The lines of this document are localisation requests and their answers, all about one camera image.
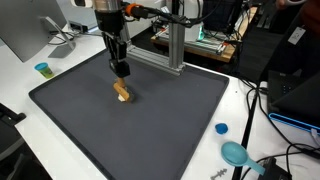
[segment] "black mat border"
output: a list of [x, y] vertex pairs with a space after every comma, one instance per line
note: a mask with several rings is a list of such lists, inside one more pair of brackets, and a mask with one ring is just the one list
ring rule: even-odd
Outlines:
[[[70, 138], [70, 140], [82, 151], [82, 153], [84, 153], [88, 159], [90, 159], [90, 161], [100, 170], [100, 172], [107, 177], [108, 180], [116, 180], [115, 177], [112, 176], [112, 174], [77, 140], [77, 138], [75, 138], [51, 113], [49, 113], [37, 100], [35, 100], [34, 94], [39, 91], [40, 89], [46, 87], [48, 84], [51, 84], [61, 78], [63, 78], [64, 76], [68, 75], [69, 73], [73, 72], [74, 70], [86, 65], [87, 63], [89, 63], [90, 61], [94, 60], [96, 57], [101, 56], [102, 54], [106, 53], [108, 50], [102, 50], [101, 52], [95, 54], [94, 56], [90, 57], [89, 59], [77, 64], [76, 66], [70, 68], [69, 70], [61, 73], [60, 75], [54, 77], [53, 79], [39, 85], [38, 87], [36, 87], [35, 89], [31, 90], [29, 92], [29, 97], [31, 98], [31, 100], [62, 130], [62, 132], [68, 136], [68, 138]], [[204, 74], [213, 74], [207, 71], [203, 71], [197, 68], [194, 68], [192, 66], [188, 66], [190, 70], [190, 72], [204, 76]], [[215, 110], [218, 106], [218, 104], [220, 103], [221, 98], [223, 97], [225, 90], [228, 87], [229, 84], [229, 78], [223, 75], [219, 75], [219, 74], [214, 74], [214, 75], [218, 75], [215, 76], [214, 79], [217, 79], [219, 81], [222, 81], [225, 83], [225, 88], [222, 90], [222, 96], [220, 97], [220, 99], [217, 100], [217, 104], [215, 107], [213, 107], [213, 113], [210, 115], [210, 117], [207, 120], [207, 125], [205, 126], [204, 129], [202, 129], [202, 133], [200, 133], [200, 138], [199, 141], [195, 144], [194, 148], [192, 149], [192, 153], [190, 155], [190, 157], [188, 157], [188, 160], [184, 161], [184, 163], [186, 163], [185, 168], [181, 169], [180, 172], [178, 172], [178, 176], [181, 179], [182, 175], [184, 174], [185, 169], [188, 167], [188, 164], [192, 158], [192, 156], [194, 155], [194, 152], [196, 151], [202, 136], [205, 132], [205, 130], [208, 127], [209, 122], [211, 121], [211, 118], [213, 116], [213, 114], [215, 113]]]

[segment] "blue bottle cap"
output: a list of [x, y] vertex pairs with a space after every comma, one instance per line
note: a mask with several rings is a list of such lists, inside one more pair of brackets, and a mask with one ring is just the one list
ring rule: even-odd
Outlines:
[[47, 67], [48, 67], [48, 63], [40, 63], [40, 64], [37, 64], [34, 68], [39, 71]]
[[219, 123], [216, 125], [216, 131], [218, 134], [225, 134], [228, 132], [228, 126], [225, 123]]

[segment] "white table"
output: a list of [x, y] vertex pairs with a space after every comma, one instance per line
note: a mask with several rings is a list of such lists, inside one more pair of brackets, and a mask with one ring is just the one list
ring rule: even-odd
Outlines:
[[[16, 128], [53, 179], [105, 180], [94, 164], [28, 96], [32, 89], [46, 81], [34, 70], [37, 63], [48, 62], [58, 75], [105, 48], [100, 37], [83, 36], [77, 38], [76, 43], [76, 49], [64, 59], [47, 58], [54, 46], [46, 46], [26, 63], [22, 63], [7, 46], [0, 47], [0, 102], [27, 115]], [[229, 78], [229, 86], [182, 177], [184, 180], [209, 180], [224, 168], [228, 172], [221, 179], [232, 177], [234, 168], [221, 158], [220, 147], [226, 141], [240, 143], [242, 140], [248, 117], [245, 102], [248, 88], [238, 79]], [[228, 133], [218, 135], [214, 128], [217, 123], [226, 123]]]
[[[267, 83], [263, 82], [261, 87], [267, 87]], [[262, 107], [267, 111], [267, 97], [261, 95], [261, 99]], [[273, 122], [292, 143], [303, 143], [317, 147], [309, 132], [277, 121]], [[289, 144], [272, 127], [257, 103], [247, 148], [251, 158], [256, 161], [267, 156], [284, 154], [288, 146]], [[293, 147], [290, 149], [290, 152], [296, 151]], [[277, 165], [287, 171], [285, 156], [276, 159]], [[289, 163], [293, 180], [316, 180], [320, 177], [319, 160], [299, 154], [290, 155]], [[251, 170], [245, 179], [258, 179], [258, 174]]]

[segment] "blue spoon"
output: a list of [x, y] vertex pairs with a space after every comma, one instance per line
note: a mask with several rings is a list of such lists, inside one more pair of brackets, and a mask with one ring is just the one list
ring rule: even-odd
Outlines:
[[230, 165], [235, 167], [249, 166], [251, 169], [263, 175], [265, 169], [250, 159], [246, 149], [235, 142], [226, 142], [221, 147], [222, 158]]

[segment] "metal bracket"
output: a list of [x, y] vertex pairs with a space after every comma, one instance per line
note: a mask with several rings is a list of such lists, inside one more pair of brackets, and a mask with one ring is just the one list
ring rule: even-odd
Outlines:
[[132, 45], [128, 33], [128, 26], [125, 23], [120, 36], [123, 41], [127, 42], [128, 57], [170, 74], [179, 76], [185, 68], [185, 63], [183, 63], [185, 29], [181, 25], [172, 23], [170, 23], [169, 29], [171, 30], [169, 38], [169, 57], [167, 57]]
[[74, 41], [71, 42], [58, 24], [55, 23], [50, 17], [45, 17], [44, 19], [47, 20], [67, 42], [67, 44], [56, 47], [56, 49], [49, 55], [49, 58], [65, 58], [75, 49], [76, 43]]

